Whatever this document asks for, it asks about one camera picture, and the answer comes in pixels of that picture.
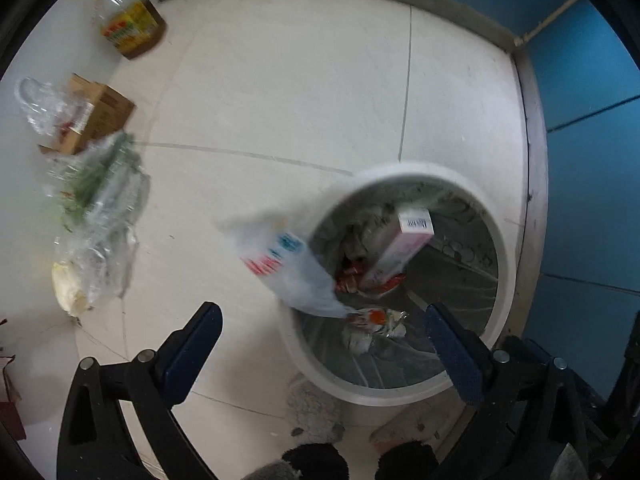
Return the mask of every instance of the white wall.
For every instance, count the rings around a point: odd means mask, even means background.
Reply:
[[[108,82],[120,55],[92,28],[92,0],[58,0],[34,28],[0,80],[0,328],[9,374],[22,396],[22,448],[55,479],[62,410],[78,364],[70,318],[50,279],[56,210],[44,197],[46,165],[14,99],[24,76],[64,84],[72,72]]]

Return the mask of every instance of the bottle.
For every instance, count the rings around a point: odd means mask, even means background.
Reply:
[[[166,29],[149,0],[96,0],[95,17],[100,34],[127,59],[152,48]]]

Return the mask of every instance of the metal screw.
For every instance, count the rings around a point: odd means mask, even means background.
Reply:
[[[556,357],[556,358],[554,358],[554,366],[558,370],[565,370],[568,367],[568,364],[561,357]]]
[[[156,355],[156,353],[153,350],[143,350],[142,352],[140,352],[137,356],[136,359],[138,361],[140,361],[141,363],[148,363],[149,361],[151,361],[151,359],[154,358],[154,356]]]
[[[82,359],[82,361],[80,361],[80,367],[82,368],[82,370],[88,370],[94,365],[94,363],[95,359],[93,357],[85,357],[84,359]]]
[[[508,352],[505,352],[504,350],[496,350],[494,352],[494,360],[505,364],[509,362],[509,359],[511,359],[511,356],[509,355]]]

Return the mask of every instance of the bottle label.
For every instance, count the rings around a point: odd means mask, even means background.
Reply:
[[[115,16],[102,29],[102,35],[111,41],[121,54],[127,54],[146,43],[156,27],[158,22],[145,4],[137,1],[125,12]]]

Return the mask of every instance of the brown cardboard box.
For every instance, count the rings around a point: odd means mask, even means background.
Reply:
[[[43,153],[74,155],[91,139],[112,134],[129,119],[135,104],[105,84],[87,81],[74,74],[67,89],[87,99],[87,104],[68,129],[62,131],[51,147],[40,146]]]

